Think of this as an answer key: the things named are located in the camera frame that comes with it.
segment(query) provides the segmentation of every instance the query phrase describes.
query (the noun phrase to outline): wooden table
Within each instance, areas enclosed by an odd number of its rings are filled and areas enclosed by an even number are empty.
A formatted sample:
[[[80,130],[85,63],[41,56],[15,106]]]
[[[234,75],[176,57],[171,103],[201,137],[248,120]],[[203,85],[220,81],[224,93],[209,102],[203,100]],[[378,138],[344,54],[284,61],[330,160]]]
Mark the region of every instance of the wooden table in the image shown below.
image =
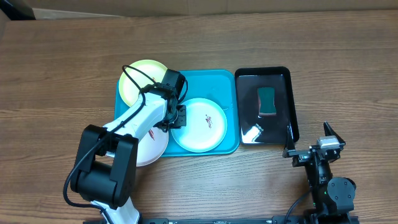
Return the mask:
[[[8,22],[0,45],[0,222],[81,223],[97,210],[62,198],[83,129],[113,119],[121,66],[151,58],[175,70],[283,65],[300,140],[328,120],[346,140],[335,176],[357,183],[362,223],[397,223],[398,11]],[[159,159],[132,199],[145,217],[284,214],[308,189],[282,146]],[[82,202],[70,192],[72,200]],[[308,199],[296,208],[311,207]]]

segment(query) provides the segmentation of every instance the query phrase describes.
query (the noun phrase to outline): plate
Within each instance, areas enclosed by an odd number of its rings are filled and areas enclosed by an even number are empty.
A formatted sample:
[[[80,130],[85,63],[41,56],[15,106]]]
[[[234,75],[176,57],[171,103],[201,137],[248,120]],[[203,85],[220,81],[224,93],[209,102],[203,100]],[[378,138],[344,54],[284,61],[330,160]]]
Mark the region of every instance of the plate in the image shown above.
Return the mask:
[[[155,82],[162,82],[167,71],[167,67],[165,65],[155,60],[139,60],[132,63],[130,66],[144,72],[155,80]],[[126,68],[126,71],[141,88],[148,84],[152,84],[152,81],[143,74],[131,68]],[[139,91],[133,82],[130,81],[126,74],[122,73],[119,79],[119,94],[123,102],[128,106],[132,106],[138,99],[138,92]]]
[[[187,107],[187,125],[171,129],[177,144],[190,152],[207,152],[218,146],[227,130],[221,107],[205,98],[194,98],[182,104]]]
[[[138,144],[137,167],[155,162],[166,150],[168,143],[169,133],[164,133],[159,128],[151,128]],[[107,152],[106,155],[114,157],[113,152]]]

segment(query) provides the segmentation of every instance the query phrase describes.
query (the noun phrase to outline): plate rim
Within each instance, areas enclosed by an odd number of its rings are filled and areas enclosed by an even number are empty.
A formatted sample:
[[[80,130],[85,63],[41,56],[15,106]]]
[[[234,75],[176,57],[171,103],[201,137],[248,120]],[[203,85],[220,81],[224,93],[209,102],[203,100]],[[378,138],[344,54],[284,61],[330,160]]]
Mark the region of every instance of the plate rim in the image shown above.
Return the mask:
[[[215,149],[217,146],[219,146],[219,145],[224,141],[224,138],[225,138],[225,136],[226,136],[226,132],[227,132],[227,129],[228,129],[228,120],[226,119],[226,115],[225,115],[223,109],[221,108],[221,106],[218,105],[216,102],[214,102],[214,101],[212,101],[212,100],[209,100],[209,99],[206,99],[206,98],[202,98],[202,97],[192,98],[192,99],[189,99],[189,100],[187,100],[187,101],[184,101],[184,102],[182,103],[182,105],[183,105],[184,103],[186,103],[186,102],[193,101],[193,100],[196,100],[196,101],[203,101],[203,100],[204,100],[204,101],[209,101],[209,102],[213,103],[214,105],[216,105],[216,106],[218,107],[218,108],[217,108],[218,111],[222,111],[221,116],[223,117],[223,120],[224,120],[224,122],[225,122],[225,129],[224,129],[224,132],[223,132],[223,136],[222,136],[222,138],[221,138],[221,141],[220,141],[218,144],[214,145],[213,147],[211,147],[211,148],[209,148],[209,149],[196,151],[196,150],[192,150],[192,149],[187,149],[186,147],[184,147],[183,145],[181,145],[180,142],[179,142],[178,140],[176,140],[176,137],[174,136],[174,131],[175,131],[174,129],[171,129],[172,136],[173,136],[173,138],[174,138],[174,141],[175,141],[181,148],[183,148],[183,149],[185,149],[185,150],[187,150],[187,151],[194,152],[194,153],[208,152],[208,151],[210,151],[210,150]]]

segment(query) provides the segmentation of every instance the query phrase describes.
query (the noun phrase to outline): yellow plate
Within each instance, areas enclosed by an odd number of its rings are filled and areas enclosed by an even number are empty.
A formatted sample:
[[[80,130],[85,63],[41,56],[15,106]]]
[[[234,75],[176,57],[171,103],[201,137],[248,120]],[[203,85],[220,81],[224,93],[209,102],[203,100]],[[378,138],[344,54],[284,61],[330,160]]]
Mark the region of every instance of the yellow plate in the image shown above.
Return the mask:
[[[130,66],[144,72],[154,79],[155,82],[162,82],[167,70],[166,66],[155,60],[139,60],[132,63]],[[143,74],[131,68],[126,68],[126,71],[141,88],[148,84],[152,84],[152,81],[150,81]],[[130,81],[130,79],[124,73],[122,73],[119,79],[119,93],[123,102],[125,102],[125,104],[128,106],[132,106],[138,99],[138,92],[139,91],[133,82]]]

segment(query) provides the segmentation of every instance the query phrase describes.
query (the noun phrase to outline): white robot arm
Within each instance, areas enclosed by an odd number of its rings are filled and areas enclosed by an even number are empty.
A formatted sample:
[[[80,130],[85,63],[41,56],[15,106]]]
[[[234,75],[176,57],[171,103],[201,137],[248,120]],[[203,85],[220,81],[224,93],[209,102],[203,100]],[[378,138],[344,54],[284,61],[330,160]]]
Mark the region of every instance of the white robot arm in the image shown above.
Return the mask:
[[[181,73],[167,70],[162,83],[143,88],[145,97],[139,95],[136,103],[118,119],[103,127],[89,125],[83,131],[75,161],[75,165],[80,164],[71,174],[70,187],[96,208],[103,208],[107,223],[139,223],[139,212],[130,198],[137,145],[154,126],[165,132],[185,126],[185,106],[178,105],[185,82]],[[95,154],[90,154],[97,142],[107,135],[110,137]],[[112,166],[95,161],[95,155],[114,157]]]

